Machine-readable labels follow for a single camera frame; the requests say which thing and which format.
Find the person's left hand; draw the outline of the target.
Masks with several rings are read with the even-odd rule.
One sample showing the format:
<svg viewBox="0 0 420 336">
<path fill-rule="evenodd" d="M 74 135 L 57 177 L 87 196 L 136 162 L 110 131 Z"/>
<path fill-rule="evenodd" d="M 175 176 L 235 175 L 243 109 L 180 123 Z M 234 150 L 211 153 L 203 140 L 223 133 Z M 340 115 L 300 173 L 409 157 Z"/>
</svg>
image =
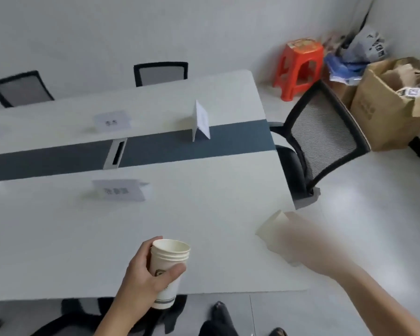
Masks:
<svg viewBox="0 0 420 336">
<path fill-rule="evenodd" d="M 151 259 L 151 246 L 162 236 L 153 237 L 144 241 L 135 256 L 129 262 L 122 285 L 117 294 L 159 294 L 166 287 L 153 287 L 151 283 L 152 275 L 148 270 Z"/>
</svg>

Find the person's right hand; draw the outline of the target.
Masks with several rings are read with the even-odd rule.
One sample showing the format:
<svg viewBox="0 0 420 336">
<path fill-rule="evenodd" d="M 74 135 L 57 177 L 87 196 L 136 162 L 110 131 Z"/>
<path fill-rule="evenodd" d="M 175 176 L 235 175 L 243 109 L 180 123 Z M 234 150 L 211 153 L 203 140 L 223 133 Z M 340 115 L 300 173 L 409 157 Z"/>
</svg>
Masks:
<svg viewBox="0 0 420 336">
<path fill-rule="evenodd" d="M 343 255 L 336 240 L 318 224 L 311 221 L 301 238 L 299 253 L 304 266 L 332 279 L 340 269 Z"/>
</svg>

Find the stack of white paper cups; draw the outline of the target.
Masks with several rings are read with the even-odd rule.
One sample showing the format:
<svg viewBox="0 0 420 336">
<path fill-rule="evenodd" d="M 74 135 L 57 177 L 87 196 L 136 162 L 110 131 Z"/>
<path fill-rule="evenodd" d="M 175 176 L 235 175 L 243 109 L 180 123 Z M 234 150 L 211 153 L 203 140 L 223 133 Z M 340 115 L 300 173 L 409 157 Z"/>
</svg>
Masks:
<svg viewBox="0 0 420 336">
<path fill-rule="evenodd" d="M 158 277 L 174 265 L 186 264 L 189 259 L 190 246 L 184 242 L 172 239 L 159 239 L 152 243 L 149 271 Z M 158 295 L 152 308 L 166 310 L 173 306 L 178 294 L 181 277 L 171 282 Z"/>
</svg>

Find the single white paper cup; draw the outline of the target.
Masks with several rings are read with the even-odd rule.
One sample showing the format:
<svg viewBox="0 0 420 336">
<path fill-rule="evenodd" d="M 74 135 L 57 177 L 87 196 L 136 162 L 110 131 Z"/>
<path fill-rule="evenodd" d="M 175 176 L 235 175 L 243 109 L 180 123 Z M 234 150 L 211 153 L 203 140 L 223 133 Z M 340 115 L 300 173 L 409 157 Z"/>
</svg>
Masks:
<svg viewBox="0 0 420 336">
<path fill-rule="evenodd" d="M 264 242 L 269 251 L 284 256 L 286 248 L 283 244 L 282 234 L 288 222 L 289 219 L 285 213 L 279 210 L 257 229 L 256 236 Z"/>
</svg>

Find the person's left forearm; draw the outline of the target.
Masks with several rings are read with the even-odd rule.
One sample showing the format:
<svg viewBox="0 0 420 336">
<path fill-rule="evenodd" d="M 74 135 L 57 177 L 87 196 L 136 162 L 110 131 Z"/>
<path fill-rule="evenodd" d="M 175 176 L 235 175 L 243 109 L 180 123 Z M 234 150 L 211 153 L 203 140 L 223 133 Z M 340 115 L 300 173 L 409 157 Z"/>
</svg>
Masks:
<svg viewBox="0 0 420 336">
<path fill-rule="evenodd" d="M 157 294 L 117 294 L 93 336 L 128 336 L 156 297 Z"/>
</svg>

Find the black office chair base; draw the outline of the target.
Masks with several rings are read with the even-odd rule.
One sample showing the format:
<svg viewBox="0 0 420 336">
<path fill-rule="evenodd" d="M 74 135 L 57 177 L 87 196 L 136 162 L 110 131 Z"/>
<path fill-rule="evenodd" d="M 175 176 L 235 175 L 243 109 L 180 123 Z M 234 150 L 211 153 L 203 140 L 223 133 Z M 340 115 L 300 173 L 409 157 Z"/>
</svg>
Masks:
<svg viewBox="0 0 420 336">
<path fill-rule="evenodd" d="M 162 324 L 166 335 L 172 333 L 177 319 L 184 311 L 187 298 L 187 295 L 177 295 L 173 305 L 165 310 L 150 308 L 130 332 L 143 332 L 142 336 L 152 336 L 155 328 Z M 79 327 L 95 332 L 114 299 L 114 297 L 100 297 L 97 299 L 99 315 L 91 315 L 84 312 L 80 307 L 79 299 L 63 299 L 61 301 L 61 316 L 42 326 L 30 336 L 55 336 L 67 327 Z"/>
</svg>

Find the black mesh office chair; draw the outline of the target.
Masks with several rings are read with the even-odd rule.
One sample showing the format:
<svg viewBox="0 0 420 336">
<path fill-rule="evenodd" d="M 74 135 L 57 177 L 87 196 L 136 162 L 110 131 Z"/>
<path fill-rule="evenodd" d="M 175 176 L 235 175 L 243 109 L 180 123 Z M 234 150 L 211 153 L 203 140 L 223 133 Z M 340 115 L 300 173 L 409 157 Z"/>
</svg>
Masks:
<svg viewBox="0 0 420 336">
<path fill-rule="evenodd" d="M 284 123 L 270 122 L 269 129 L 290 145 L 275 148 L 296 209 L 317 201 L 321 179 L 371 151 L 347 107 L 322 80 L 301 96 Z"/>
<path fill-rule="evenodd" d="M 4 108 L 55 101 L 37 70 L 0 79 L 0 104 Z"/>
<path fill-rule="evenodd" d="M 162 84 L 188 78 L 188 62 L 156 62 L 134 65 L 134 79 L 136 87 Z"/>
</svg>

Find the white folded paper sign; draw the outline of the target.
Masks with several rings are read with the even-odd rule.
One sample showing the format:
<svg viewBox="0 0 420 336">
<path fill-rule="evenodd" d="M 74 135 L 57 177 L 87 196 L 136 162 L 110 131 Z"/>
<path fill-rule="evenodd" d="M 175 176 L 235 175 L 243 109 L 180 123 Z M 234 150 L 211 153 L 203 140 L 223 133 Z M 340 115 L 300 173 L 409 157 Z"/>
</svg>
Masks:
<svg viewBox="0 0 420 336">
<path fill-rule="evenodd" d="M 192 115 L 192 142 L 202 137 L 211 139 L 209 118 L 205 108 L 196 100 Z"/>
</svg>

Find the brown cardboard box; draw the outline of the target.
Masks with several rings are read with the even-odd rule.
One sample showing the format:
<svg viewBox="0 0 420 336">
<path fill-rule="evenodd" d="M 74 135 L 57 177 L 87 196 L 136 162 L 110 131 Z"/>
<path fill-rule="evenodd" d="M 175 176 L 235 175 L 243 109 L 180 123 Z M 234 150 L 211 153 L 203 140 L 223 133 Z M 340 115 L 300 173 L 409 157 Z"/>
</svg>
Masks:
<svg viewBox="0 0 420 336">
<path fill-rule="evenodd" d="M 338 99 L 350 110 L 353 99 L 357 92 L 357 85 L 347 85 L 341 82 L 331 81 L 330 73 L 327 68 L 322 72 L 322 80 L 329 86 L 329 88 L 336 94 Z"/>
</svg>

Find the brown paper bag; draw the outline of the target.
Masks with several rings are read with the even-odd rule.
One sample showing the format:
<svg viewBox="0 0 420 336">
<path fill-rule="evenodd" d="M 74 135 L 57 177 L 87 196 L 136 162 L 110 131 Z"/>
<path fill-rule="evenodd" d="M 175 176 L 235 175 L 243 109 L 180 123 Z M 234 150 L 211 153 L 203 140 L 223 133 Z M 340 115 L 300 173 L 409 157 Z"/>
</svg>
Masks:
<svg viewBox="0 0 420 336">
<path fill-rule="evenodd" d="M 350 113 L 372 151 L 400 150 L 420 133 L 420 96 L 403 96 L 403 88 L 420 84 L 420 60 L 385 59 L 367 66 Z"/>
</svg>

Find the red plastic stool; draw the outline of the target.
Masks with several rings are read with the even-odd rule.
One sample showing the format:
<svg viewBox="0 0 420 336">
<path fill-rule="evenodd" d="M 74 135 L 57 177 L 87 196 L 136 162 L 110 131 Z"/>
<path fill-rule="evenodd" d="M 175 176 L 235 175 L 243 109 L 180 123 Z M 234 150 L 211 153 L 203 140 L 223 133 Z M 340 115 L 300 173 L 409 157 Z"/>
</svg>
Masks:
<svg viewBox="0 0 420 336">
<path fill-rule="evenodd" d="M 320 79 L 324 65 L 324 48 L 320 45 L 320 50 L 307 54 L 298 54 L 285 45 L 273 82 L 273 87 L 281 90 L 282 101 L 292 101 Z"/>
</svg>

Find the blue plastic bag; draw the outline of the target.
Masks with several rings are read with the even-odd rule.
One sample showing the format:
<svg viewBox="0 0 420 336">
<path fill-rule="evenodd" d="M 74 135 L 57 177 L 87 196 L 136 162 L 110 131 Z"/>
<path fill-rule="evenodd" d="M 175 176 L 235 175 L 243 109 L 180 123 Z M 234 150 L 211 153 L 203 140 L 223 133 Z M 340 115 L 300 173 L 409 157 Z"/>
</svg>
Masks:
<svg viewBox="0 0 420 336">
<path fill-rule="evenodd" d="M 324 57 L 324 62 L 328 69 L 329 80 L 348 86 L 358 86 L 368 66 L 367 63 L 346 63 L 332 53 Z"/>
</svg>

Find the orange packet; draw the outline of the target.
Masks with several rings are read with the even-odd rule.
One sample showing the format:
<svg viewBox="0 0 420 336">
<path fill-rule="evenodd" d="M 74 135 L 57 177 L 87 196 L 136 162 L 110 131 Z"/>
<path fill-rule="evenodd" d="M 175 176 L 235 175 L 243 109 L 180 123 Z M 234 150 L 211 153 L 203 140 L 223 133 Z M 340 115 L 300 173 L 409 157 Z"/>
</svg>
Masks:
<svg viewBox="0 0 420 336">
<path fill-rule="evenodd" d="M 298 54 L 307 54 L 321 49 L 320 43 L 312 38 L 301 38 L 289 41 L 287 45 Z"/>
</svg>

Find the white marker cards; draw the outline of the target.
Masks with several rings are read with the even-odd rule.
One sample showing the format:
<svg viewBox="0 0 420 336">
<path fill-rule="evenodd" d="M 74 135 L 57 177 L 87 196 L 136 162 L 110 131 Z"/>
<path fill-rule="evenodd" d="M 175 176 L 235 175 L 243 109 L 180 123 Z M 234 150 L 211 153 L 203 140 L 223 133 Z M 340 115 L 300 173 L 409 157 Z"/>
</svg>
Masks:
<svg viewBox="0 0 420 336">
<path fill-rule="evenodd" d="M 396 91 L 397 95 L 402 98 L 416 99 L 420 97 L 420 84 L 415 87 L 403 87 Z"/>
</svg>

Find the grey bag with marker prints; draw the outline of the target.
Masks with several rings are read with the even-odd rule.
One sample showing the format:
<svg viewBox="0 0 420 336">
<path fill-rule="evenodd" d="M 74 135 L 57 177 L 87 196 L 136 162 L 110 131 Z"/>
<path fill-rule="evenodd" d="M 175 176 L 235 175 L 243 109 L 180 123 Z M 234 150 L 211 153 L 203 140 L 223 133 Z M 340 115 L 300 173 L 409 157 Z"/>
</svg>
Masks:
<svg viewBox="0 0 420 336">
<path fill-rule="evenodd" d="M 388 58 L 388 44 L 378 31 L 365 24 L 341 56 L 344 63 L 375 63 Z"/>
</svg>

